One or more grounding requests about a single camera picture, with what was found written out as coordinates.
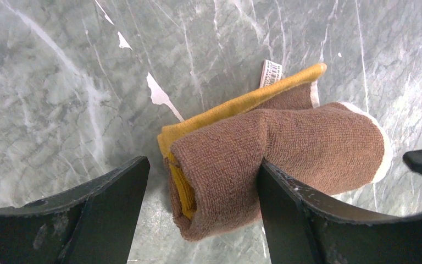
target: towel fold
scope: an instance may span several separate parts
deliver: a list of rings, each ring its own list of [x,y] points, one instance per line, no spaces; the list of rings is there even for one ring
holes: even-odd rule
[[[171,127],[163,129],[158,141],[170,174],[174,222],[186,240],[260,219],[256,177],[264,158],[330,195],[385,176],[392,160],[387,135],[351,104],[319,107],[316,79],[272,90],[248,109],[231,100],[211,116],[176,125],[174,135]]]

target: yellow trim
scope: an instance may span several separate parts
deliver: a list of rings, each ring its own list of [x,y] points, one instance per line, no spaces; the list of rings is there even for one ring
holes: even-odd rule
[[[303,83],[312,83],[324,74],[326,68],[327,66],[324,63],[315,64],[291,77],[229,100],[182,123],[167,125],[162,128],[161,134],[158,135],[159,148],[163,157],[168,159],[166,165],[169,166],[174,184],[179,192],[182,213],[187,218],[191,219],[196,211],[195,192],[182,169],[176,165],[177,160],[170,152],[172,143],[192,131],[211,125],[222,119],[246,113],[290,88]]]

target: fabric tag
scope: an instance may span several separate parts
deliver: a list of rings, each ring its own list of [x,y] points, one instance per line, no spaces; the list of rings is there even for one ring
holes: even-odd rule
[[[274,63],[270,60],[265,60],[263,64],[263,71],[261,72],[261,81],[259,87],[271,85],[282,78],[282,65]]]

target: white trim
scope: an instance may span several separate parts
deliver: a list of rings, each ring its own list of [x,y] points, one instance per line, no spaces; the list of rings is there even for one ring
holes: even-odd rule
[[[310,99],[312,101],[313,108],[319,107],[318,81],[314,81],[311,84]]]
[[[370,114],[354,106],[351,103],[340,102],[340,104],[344,105],[345,107],[347,107],[350,111],[354,113],[361,114],[363,116],[368,117],[381,132],[382,139],[384,140],[384,155],[382,157],[381,165],[379,165],[379,168],[377,169],[376,174],[374,175],[371,181],[371,183],[377,183],[386,176],[386,173],[391,166],[392,158],[394,156],[392,146],[391,146],[391,141],[389,137],[387,136],[386,132],[384,131],[384,129],[379,125],[377,120],[374,117],[372,117]]]

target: yellow cloth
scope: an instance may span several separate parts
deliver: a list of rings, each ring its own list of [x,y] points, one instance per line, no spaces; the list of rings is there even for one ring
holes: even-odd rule
[[[326,67],[327,66],[324,63],[316,64],[289,78],[280,80],[275,84],[251,91],[245,95],[229,100],[202,114],[187,119],[182,123],[167,125],[162,128],[161,134],[158,135],[159,148],[163,157],[166,159],[165,164],[169,167],[167,169],[170,170],[173,182],[179,192],[179,198],[182,204],[182,213],[187,218],[191,219],[196,211],[195,193],[192,186],[185,178],[183,171],[174,165],[177,164],[177,161],[174,155],[170,152],[172,143],[199,128],[211,125],[222,119],[229,118],[237,114],[246,113],[292,87],[304,83],[312,83],[324,74]]]

